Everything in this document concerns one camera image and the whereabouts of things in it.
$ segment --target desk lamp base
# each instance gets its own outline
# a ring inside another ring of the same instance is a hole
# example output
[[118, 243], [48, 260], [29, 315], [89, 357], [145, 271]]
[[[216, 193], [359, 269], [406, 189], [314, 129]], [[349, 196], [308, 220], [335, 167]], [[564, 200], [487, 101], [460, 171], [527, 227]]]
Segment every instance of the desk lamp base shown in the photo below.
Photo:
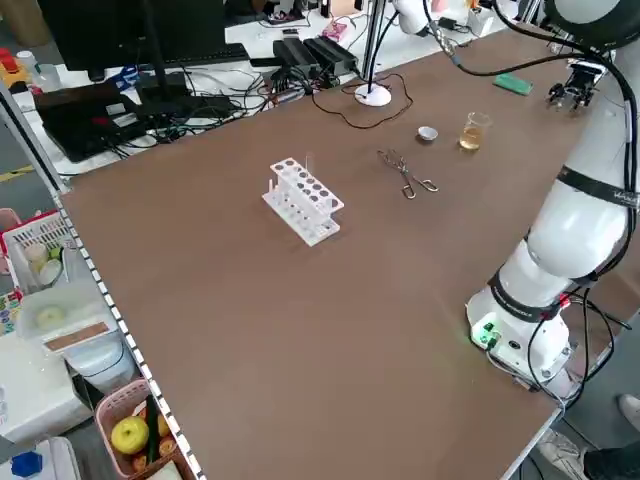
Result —
[[371, 85], [371, 91], [368, 85], [360, 85], [356, 88], [355, 97], [358, 102], [369, 107], [384, 107], [391, 102], [391, 92], [375, 83]]

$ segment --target test tube rack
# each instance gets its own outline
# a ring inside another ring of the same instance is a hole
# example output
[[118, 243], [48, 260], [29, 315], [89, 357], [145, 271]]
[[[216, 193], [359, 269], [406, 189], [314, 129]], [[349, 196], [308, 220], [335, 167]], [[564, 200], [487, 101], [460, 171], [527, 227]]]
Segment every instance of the test tube rack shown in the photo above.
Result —
[[293, 158], [271, 165], [274, 186], [262, 198], [310, 247], [340, 230], [331, 214], [344, 203]]

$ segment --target tabletop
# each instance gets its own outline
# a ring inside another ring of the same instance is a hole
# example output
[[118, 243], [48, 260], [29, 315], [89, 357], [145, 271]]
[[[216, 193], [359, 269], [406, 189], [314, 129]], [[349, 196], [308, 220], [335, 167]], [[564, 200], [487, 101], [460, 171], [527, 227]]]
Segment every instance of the tabletop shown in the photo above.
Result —
[[[500, 32], [461, 57], [491, 69], [546, 52]], [[583, 119], [544, 102], [566, 66], [522, 71], [529, 97], [442, 54], [392, 72], [414, 105], [384, 127], [349, 128], [306, 98], [90, 172], [62, 199], [209, 478], [494, 480], [550, 418], [549, 398], [472, 346], [464, 305], [581, 132]], [[340, 89], [315, 100], [372, 122], [406, 101], [389, 81], [379, 111]], [[456, 140], [474, 110], [494, 126], [470, 155]], [[430, 146], [415, 138], [425, 124], [440, 132]], [[407, 201], [381, 148], [440, 192]], [[309, 152], [345, 203], [341, 231], [313, 248], [260, 198], [270, 164]], [[611, 274], [627, 306], [637, 277]]]
[[[457, 19], [461, 24], [466, 23], [467, 9], [462, 7], [459, 0], [451, 2], [450, 9], [434, 14], [434, 17], [448, 16]], [[517, 6], [513, 2], [505, 2], [505, 13], [511, 18], [517, 12]], [[391, 17], [395, 10], [391, 4], [387, 5], [386, 16]], [[294, 22], [287, 27], [294, 27], [299, 30], [300, 38], [311, 38], [320, 35], [322, 30], [329, 24], [330, 19], [322, 17], [319, 10], [309, 13], [309, 23], [306, 21]], [[366, 12], [359, 12], [349, 17], [342, 17], [341, 23], [347, 25], [347, 30], [340, 41], [340, 44], [356, 55], [360, 61], [364, 55], [366, 43], [366, 28], [368, 16]], [[494, 21], [490, 31], [495, 32], [504, 28], [504, 25], [498, 20]], [[225, 30], [226, 41], [228, 43], [242, 43], [251, 58], [272, 57], [272, 43], [274, 40], [282, 38], [282, 28], [272, 27], [264, 22], [252, 22], [244, 25], [237, 25]], [[474, 37], [470, 34], [462, 34], [457, 32], [448, 32], [448, 35], [457, 42], [465, 42], [472, 40]], [[378, 54], [378, 68], [380, 70], [395, 67], [397, 65], [415, 60], [417, 58], [431, 55], [439, 50], [433, 38], [421, 38], [404, 34], [399, 27], [392, 27], [386, 38], [380, 52]], [[108, 75], [114, 75], [120, 69], [110, 69]], [[194, 74], [191, 78], [194, 81], [196, 90], [199, 92], [228, 94], [234, 89], [246, 89], [256, 76], [260, 75], [265, 69], [254, 69], [249, 62], [234, 62], [220, 65], [207, 65], [202, 67], [189, 68]], [[88, 85], [89, 79], [86, 72], [70, 72], [64, 65], [58, 65], [61, 81], [65, 87], [78, 87]], [[138, 96], [135, 89], [129, 89], [124, 92], [134, 101], [138, 102]], [[56, 171], [61, 175], [74, 176], [84, 174], [96, 168], [103, 167], [121, 160], [121, 158], [113, 152], [104, 152], [99, 155], [88, 158], [80, 163], [70, 162], [66, 155], [55, 145], [55, 143], [47, 136], [42, 127], [42, 120], [35, 112], [33, 98], [30, 93], [15, 95], [18, 105], [25, 112], [25, 117], [31, 128], [34, 130], [38, 140], [49, 155]], [[259, 100], [249, 99], [247, 104], [254, 107], [259, 104]], [[139, 145], [153, 145], [155, 142], [150, 137], [135, 140]], [[130, 155], [139, 153], [139, 149], [133, 149], [123, 146], [122, 149]]]

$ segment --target white robotic arm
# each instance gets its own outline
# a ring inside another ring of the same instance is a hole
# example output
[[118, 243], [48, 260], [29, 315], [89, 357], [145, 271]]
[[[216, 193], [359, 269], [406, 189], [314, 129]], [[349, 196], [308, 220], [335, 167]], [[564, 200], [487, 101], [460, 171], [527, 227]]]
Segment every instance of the white robotic arm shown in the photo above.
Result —
[[429, 31], [429, 20], [422, 0], [392, 0], [393, 7], [399, 13], [398, 22], [404, 33], [425, 37]]
[[[424, 36], [432, 28], [439, 35], [424, 0], [392, 1], [405, 33]], [[640, 91], [638, 0], [547, 0], [546, 8], [585, 48], [602, 52], [624, 46], [618, 50], [618, 70]], [[603, 82], [582, 139], [528, 237], [467, 305], [473, 342], [532, 385], [550, 381], [571, 355], [560, 316], [564, 292], [610, 258], [633, 230], [640, 206], [636, 179], [629, 180], [629, 91], [622, 98], [611, 75]]]

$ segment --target pink basket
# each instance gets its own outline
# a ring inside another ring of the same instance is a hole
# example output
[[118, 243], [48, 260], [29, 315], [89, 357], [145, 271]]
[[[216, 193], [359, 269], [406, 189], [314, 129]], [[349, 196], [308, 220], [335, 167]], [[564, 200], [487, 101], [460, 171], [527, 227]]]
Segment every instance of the pink basket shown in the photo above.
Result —
[[173, 460], [183, 478], [192, 478], [191, 475], [185, 471], [186, 460], [178, 448], [176, 448], [172, 454], [153, 462], [143, 472], [135, 472], [131, 465], [130, 456], [123, 455], [111, 446], [110, 438], [113, 427], [123, 418], [130, 416], [133, 409], [141, 404], [149, 393], [149, 384], [145, 379], [141, 378], [103, 398], [96, 409], [98, 430], [100, 431], [100, 435], [102, 435], [102, 440], [109, 452], [118, 477], [127, 480], [148, 478], [169, 461]]

